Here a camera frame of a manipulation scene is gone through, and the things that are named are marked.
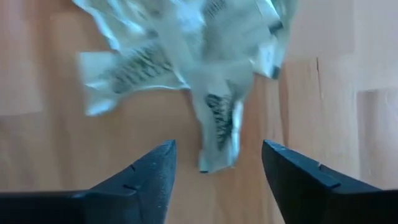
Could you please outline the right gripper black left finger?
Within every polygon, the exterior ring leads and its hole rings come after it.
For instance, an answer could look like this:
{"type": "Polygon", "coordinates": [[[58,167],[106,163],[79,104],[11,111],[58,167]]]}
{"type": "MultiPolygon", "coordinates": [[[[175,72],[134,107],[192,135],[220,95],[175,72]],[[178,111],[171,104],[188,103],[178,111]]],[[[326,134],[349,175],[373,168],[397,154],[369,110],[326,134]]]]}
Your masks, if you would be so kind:
{"type": "Polygon", "coordinates": [[[176,166],[168,140],[90,189],[0,193],[0,224],[164,224],[176,166]]]}

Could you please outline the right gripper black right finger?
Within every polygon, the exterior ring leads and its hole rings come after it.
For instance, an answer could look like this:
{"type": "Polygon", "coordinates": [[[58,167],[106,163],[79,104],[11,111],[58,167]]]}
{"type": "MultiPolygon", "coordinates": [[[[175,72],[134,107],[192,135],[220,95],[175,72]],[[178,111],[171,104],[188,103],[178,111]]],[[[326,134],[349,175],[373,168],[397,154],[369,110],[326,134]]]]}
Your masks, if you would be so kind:
{"type": "Polygon", "coordinates": [[[398,190],[382,190],[274,141],[262,143],[267,181],[286,224],[398,224],[398,190]]]}

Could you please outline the green white sweetener packet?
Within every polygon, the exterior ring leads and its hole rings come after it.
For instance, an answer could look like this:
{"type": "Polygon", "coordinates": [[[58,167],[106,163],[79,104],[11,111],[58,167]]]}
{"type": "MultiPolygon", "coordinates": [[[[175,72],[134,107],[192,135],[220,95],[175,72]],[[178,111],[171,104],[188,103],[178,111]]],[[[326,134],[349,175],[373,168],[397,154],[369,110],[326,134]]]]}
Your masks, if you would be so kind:
{"type": "Polygon", "coordinates": [[[239,132],[243,115],[239,76],[209,72],[190,83],[193,108],[202,131],[198,168],[214,173],[234,166],[239,157],[239,132]]]}
{"type": "Polygon", "coordinates": [[[277,79],[299,0],[206,0],[207,60],[250,58],[254,71],[277,79]]]}
{"type": "Polygon", "coordinates": [[[184,40],[187,47],[201,53],[205,19],[204,0],[72,0],[90,14],[99,31],[114,50],[161,35],[184,40]]]}

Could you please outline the clear plastic wrapper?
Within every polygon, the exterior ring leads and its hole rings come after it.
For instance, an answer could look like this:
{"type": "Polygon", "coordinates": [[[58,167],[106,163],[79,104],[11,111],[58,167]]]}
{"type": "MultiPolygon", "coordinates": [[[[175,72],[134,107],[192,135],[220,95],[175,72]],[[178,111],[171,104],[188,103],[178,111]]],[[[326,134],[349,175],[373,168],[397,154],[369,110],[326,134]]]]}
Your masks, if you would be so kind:
{"type": "Polygon", "coordinates": [[[105,114],[138,91],[188,88],[158,45],[137,47],[123,54],[80,52],[77,65],[87,116],[105,114]]]}

